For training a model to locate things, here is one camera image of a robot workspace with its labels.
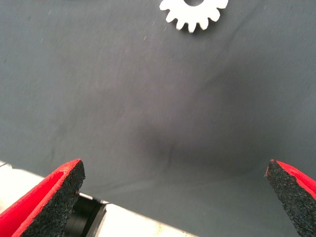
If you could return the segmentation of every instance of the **gray cloth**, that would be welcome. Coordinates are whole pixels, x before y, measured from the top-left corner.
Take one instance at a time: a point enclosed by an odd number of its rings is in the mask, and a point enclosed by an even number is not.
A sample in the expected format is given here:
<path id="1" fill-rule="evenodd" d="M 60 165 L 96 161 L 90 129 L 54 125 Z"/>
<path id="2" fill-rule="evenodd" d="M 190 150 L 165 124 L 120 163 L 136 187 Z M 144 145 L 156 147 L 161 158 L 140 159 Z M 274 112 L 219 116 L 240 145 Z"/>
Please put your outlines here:
<path id="1" fill-rule="evenodd" d="M 231 0 L 192 35 L 159 0 L 0 0 L 0 158 L 199 236 L 297 236 L 271 158 L 315 178 L 316 2 Z"/>

